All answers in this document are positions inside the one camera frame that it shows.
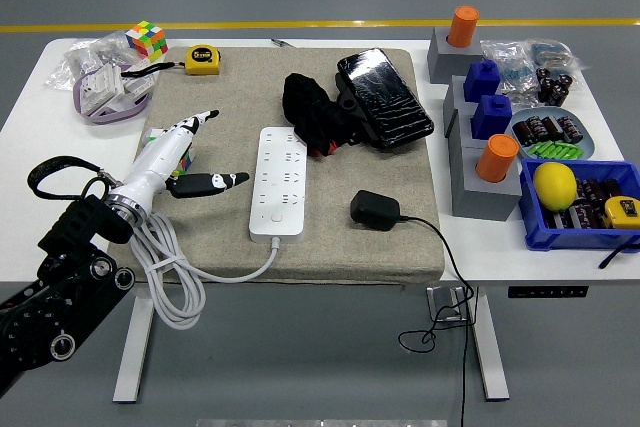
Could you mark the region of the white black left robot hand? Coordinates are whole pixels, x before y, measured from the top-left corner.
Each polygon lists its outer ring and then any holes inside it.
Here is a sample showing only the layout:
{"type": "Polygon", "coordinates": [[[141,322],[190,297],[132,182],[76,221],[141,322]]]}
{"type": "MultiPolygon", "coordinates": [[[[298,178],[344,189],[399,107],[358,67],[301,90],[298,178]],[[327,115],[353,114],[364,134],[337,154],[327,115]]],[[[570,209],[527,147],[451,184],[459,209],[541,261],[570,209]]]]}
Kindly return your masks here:
{"type": "Polygon", "coordinates": [[[250,176],[246,172],[173,176],[199,128],[218,115],[218,110],[211,110],[185,118],[150,141],[134,161],[122,185],[109,194],[107,202],[113,208],[148,214],[154,197],[164,190],[178,199],[199,198],[220,194],[248,181],[250,176]]]}

